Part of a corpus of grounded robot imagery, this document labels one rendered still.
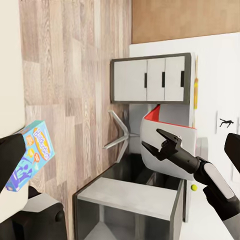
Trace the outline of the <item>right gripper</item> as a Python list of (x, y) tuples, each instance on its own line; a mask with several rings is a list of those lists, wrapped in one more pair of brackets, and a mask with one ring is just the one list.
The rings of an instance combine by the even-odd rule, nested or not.
[(162, 147), (160, 152), (159, 149), (154, 147), (153, 145), (148, 144), (145, 141), (142, 141), (142, 145), (154, 156), (157, 157), (159, 161), (164, 161), (168, 159), (175, 165), (180, 168), (184, 168), (187, 166), (191, 159), (191, 154), (183, 149), (182, 139), (178, 135), (174, 135), (168, 131), (157, 128), (156, 131), (163, 136), (166, 140), (169, 141), (169, 144)]

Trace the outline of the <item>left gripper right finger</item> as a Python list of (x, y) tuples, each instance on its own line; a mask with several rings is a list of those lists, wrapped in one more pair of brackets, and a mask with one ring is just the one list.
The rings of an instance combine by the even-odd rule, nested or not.
[(224, 151), (240, 173), (240, 134), (227, 134)]

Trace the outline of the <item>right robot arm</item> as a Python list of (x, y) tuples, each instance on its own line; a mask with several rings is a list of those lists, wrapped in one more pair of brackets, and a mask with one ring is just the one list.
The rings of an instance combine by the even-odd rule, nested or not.
[(175, 165), (193, 174), (195, 181), (206, 185), (203, 192), (208, 203), (214, 208), (233, 240), (240, 240), (240, 200), (224, 180), (215, 165), (199, 157), (192, 156), (183, 149), (182, 139), (168, 131), (157, 128), (165, 138), (161, 150), (142, 141), (142, 145), (159, 161), (168, 159)]

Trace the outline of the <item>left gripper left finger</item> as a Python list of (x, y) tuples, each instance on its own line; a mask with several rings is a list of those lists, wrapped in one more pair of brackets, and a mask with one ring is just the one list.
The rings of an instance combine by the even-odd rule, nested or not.
[(26, 153), (22, 133), (0, 138), (0, 193)]

